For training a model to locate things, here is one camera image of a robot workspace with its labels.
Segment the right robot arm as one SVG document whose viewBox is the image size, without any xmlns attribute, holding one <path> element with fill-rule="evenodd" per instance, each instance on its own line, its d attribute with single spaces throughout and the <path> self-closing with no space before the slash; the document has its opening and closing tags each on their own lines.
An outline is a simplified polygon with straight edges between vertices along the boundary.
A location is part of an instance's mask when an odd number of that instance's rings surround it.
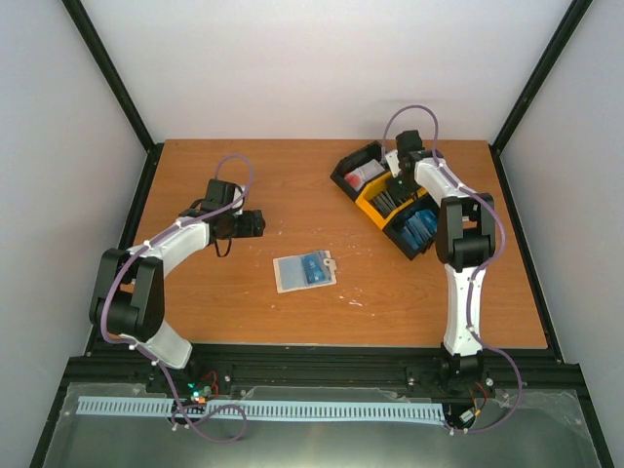
<svg viewBox="0 0 624 468">
<path fill-rule="evenodd" d="M 398 134 L 385 159 L 400 187 L 410 194 L 425 189 L 439 208 L 435 248 L 447 275 L 448 318 L 436 380 L 444 392 L 458 393 L 484 369 L 481 295 L 496 250 L 493 199 L 465 185 L 443 156 L 424 148 L 416 130 Z"/>
</svg>

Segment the blue VIP card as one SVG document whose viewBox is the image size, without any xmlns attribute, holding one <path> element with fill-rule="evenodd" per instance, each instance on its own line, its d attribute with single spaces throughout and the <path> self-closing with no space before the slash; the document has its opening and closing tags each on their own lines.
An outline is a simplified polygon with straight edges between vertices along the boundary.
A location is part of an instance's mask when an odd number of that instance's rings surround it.
<svg viewBox="0 0 624 468">
<path fill-rule="evenodd" d="M 325 254 L 321 252 L 307 253 L 300 259 L 307 286 L 324 285 L 332 280 L 332 273 L 325 259 Z"/>
</svg>

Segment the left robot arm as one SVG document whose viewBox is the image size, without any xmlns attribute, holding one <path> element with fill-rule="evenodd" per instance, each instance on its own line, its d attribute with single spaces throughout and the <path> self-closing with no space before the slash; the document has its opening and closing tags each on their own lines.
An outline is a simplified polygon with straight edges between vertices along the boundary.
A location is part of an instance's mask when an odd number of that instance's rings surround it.
<svg viewBox="0 0 624 468">
<path fill-rule="evenodd" d="M 182 211 L 172 225 L 131 248 L 109 249 L 101 257 L 90 306 L 90 320 L 110 344 L 126 344 L 169 369 L 181 392 L 196 390 L 203 369 L 190 360 L 191 343 L 165 319 L 165 278 L 186 259 L 218 243 L 263 235 L 260 210 L 246 210 L 249 188 L 212 178 L 206 194 Z"/>
</svg>

